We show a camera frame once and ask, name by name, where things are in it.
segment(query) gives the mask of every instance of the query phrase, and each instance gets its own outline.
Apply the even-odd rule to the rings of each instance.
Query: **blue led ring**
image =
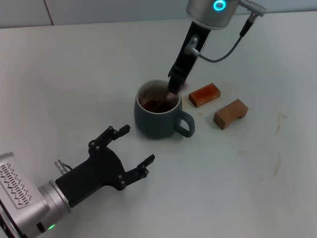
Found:
[[[224,0],[217,0],[213,3],[213,8],[216,11],[222,11],[226,8],[226,2]]]

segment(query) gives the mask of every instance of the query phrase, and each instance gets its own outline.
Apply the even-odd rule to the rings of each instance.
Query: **brown wooden block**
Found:
[[[220,96],[220,90],[213,84],[209,84],[201,89],[196,90],[189,94],[189,100],[194,106],[200,107],[201,105],[210,102]]]
[[[248,107],[239,99],[220,109],[214,114],[213,121],[220,127],[225,129],[234,120],[243,118],[248,112]]]

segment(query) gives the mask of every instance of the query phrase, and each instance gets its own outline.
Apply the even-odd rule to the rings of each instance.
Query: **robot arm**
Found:
[[[123,190],[146,178],[149,156],[136,168],[125,171],[109,143],[130,131],[110,126],[89,143],[89,158],[74,169],[61,161],[55,164],[62,176],[36,188],[14,159],[14,154],[0,155],[0,227],[9,238],[35,238],[68,216],[71,209],[103,186]]]
[[[110,126],[88,144],[88,160],[55,181],[70,207],[76,206],[102,186],[112,186],[121,191],[126,186],[147,177],[149,171],[146,167],[154,161],[154,155],[149,156],[137,168],[126,172],[117,155],[107,148],[111,141],[124,136],[129,130],[129,125],[125,125],[119,131]]]
[[[200,51],[205,45],[209,32],[226,27],[238,5],[249,10],[251,15],[240,32],[240,38],[234,47],[224,57],[216,60],[211,60],[201,55]],[[168,89],[174,94],[177,94],[183,86],[197,57],[209,62],[219,62],[227,58],[251,28],[255,19],[264,15],[265,8],[249,0],[189,0],[187,13],[193,18],[193,22],[187,32],[179,55],[168,73],[170,78]]]

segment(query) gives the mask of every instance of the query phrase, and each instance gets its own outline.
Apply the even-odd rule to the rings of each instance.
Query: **cable connector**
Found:
[[[264,16],[266,12],[266,8],[264,6],[261,6],[260,4],[257,4],[253,1],[249,0],[239,0],[239,5],[246,8],[256,16]]]
[[[249,31],[249,29],[251,28],[251,26],[255,22],[256,18],[257,18],[257,16],[254,13],[251,13],[251,15],[249,16],[248,20],[244,24],[242,30],[240,31],[240,36],[241,37],[244,37],[246,35],[246,33]]]
[[[194,35],[188,42],[187,46],[185,47],[184,53],[189,56],[193,54],[194,56],[197,57],[199,55],[199,51],[196,49],[198,41],[199,41],[198,36]]]

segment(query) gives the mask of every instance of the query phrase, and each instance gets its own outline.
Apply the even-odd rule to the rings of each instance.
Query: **white table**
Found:
[[[204,55],[227,53],[246,18],[213,31]],[[196,132],[160,141],[135,128],[134,97],[167,80],[190,20],[0,30],[0,153],[36,186],[59,177],[56,159],[86,160],[109,125],[131,125],[109,146],[126,170],[156,156],[146,179],[100,189],[42,237],[316,237],[316,21],[267,14],[225,61],[199,59],[183,92]],[[188,93],[211,82],[221,97],[194,108]],[[213,115],[237,98],[249,112],[222,131]]]

